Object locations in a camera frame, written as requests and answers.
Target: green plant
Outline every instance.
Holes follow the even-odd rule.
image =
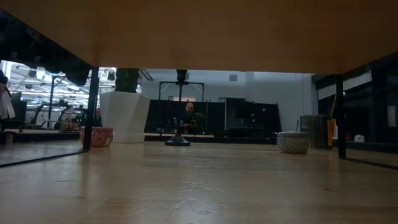
[[[205,124],[206,116],[201,113],[194,113],[193,120],[198,126],[203,126]]]
[[[118,68],[115,91],[136,93],[138,78],[139,68]]]

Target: lamp base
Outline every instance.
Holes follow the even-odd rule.
[[[180,133],[175,134],[175,136],[164,143],[166,146],[190,146],[191,143],[185,140]]]

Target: patterned pot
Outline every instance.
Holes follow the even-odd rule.
[[[311,134],[287,131],[278,133],[277,147],[281,152],[306,154],[311,146]]]
[[[85,139],[85,127],[80,128],[80,142]],[[113,140],[113,128],[93,127],[91,134],[92,147],[108,147]]]

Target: white planter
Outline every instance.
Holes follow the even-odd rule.
[[[149,99],[136,93],[101,94],[101,119],[104,127],[113,128],[113,142],[144,142]]]

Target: wooden floor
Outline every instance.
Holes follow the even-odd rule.
[[[398,172],[336,151],[161,142],[0,169],[0,223],[398,223]]]
[[[0,145],[0,165],[81,151],[79,141],[49,141]]]

